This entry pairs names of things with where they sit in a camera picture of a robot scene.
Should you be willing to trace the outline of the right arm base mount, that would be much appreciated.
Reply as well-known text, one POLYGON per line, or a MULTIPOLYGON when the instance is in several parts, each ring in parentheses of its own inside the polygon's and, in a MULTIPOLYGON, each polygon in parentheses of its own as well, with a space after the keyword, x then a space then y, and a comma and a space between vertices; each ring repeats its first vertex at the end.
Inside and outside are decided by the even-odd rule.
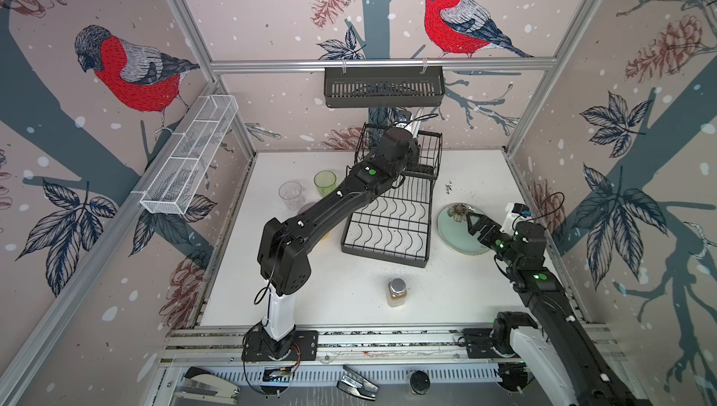
POLYGON ((457 338, 456 344, 464 348, 469 359, 522 359, 510 344, 510 339, 517 331, 538 331, 541 337, 543 330, 533 327, 510 327, 507 329, 465 329, 457 338))

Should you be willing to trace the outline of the white plate blue rim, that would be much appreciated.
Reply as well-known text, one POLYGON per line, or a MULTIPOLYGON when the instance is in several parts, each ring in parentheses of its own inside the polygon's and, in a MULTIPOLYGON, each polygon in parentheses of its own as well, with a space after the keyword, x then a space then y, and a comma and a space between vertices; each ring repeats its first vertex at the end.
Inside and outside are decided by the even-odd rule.
POLYGON ((403 129, 405 131, 408 131, 409 133, 411 133, 412 137, 416 138, 418 136, 418 131, 420 129, 421 124, 422 124, 421 118, 414 118, 413 120, 406 122, 403 125, 403 129))

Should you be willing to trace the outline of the lilac bowl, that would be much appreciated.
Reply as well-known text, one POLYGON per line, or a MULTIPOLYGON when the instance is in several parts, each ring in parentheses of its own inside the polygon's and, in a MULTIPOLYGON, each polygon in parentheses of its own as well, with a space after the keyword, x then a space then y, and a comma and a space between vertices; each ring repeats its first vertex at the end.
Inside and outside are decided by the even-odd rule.
POLYGON ((306 210, 310 209, 316 204, 316 202, 308 202, 308 204, 305 204, 299 211, 299 213, 304 213, 306 210))

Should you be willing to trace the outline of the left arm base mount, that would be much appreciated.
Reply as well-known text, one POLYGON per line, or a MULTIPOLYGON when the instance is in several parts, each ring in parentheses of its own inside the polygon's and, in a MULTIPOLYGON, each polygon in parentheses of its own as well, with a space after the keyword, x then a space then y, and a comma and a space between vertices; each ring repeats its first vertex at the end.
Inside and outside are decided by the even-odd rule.
POLYGON ((243 362, 315 361, 319 333, 295 329, 281 340, 275 341, 260 327, 257 331, 249 331, 245 335, 242 346, 243 362))

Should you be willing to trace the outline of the pale green plate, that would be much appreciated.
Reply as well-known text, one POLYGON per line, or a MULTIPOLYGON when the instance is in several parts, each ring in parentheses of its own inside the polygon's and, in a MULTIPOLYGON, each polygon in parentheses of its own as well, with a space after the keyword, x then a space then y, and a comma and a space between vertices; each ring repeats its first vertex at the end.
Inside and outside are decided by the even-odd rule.
POLYGON ((478 256, 487 253, 488 248, 480 244, 474 235, 469 234, 469 213, 483 214, 479 208, 455 202, 448 204, 438 215, 438 234, 451 249, 467 256, 478 256))

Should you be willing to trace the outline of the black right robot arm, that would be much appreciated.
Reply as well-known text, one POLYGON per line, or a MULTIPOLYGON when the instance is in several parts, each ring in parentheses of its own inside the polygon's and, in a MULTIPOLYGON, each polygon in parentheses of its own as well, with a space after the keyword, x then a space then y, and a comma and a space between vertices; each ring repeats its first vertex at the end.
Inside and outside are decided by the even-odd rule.
POLYGON ((546 230, 521 221, 506 233, 488 216, 467 214, 468 233, 506 264, 527 314, 502 312, 494 321, 494 349, 528 366, 554 405, 649 405, 637 398, 599 353, 576 318, 559 279, 545 267, 546 230))

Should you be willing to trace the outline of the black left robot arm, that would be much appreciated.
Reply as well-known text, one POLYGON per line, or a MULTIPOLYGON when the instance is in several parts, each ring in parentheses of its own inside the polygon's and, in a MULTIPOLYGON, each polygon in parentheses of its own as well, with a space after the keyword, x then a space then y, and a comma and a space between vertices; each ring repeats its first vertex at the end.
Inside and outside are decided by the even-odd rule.
POLYGON ((292 345, 296 325, 293 295, 311 275, 308 255, 341 221, 394 188, 407 168, 418 164, 416 135, 405 127, 384 131, 376 149, 349 169, 330 194, 304 213, 283 222, 270 219, 263 228, 258 252, 261 276, 270 303, 261 338, 279 353, 292 345))

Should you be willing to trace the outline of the clear glass tumbler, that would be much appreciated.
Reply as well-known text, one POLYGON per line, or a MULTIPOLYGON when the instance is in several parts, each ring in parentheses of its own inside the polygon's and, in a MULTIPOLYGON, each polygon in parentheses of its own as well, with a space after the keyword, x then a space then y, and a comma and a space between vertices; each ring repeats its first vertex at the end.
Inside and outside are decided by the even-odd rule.
POLYGON ((284 183, 279 188, 278 195, 289 211, 298 212, 304 205, 304 188, 299 182, 284 183))

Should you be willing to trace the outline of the green glass tumbler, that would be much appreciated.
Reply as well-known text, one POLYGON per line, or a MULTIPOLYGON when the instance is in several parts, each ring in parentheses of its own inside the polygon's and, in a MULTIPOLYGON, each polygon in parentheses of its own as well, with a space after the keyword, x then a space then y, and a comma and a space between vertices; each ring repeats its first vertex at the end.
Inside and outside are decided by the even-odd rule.
POLYGON ((322 170, 315 174, 314 185, 321 198, 331 194, 337 186, 337 175, 332 170, 322 170))

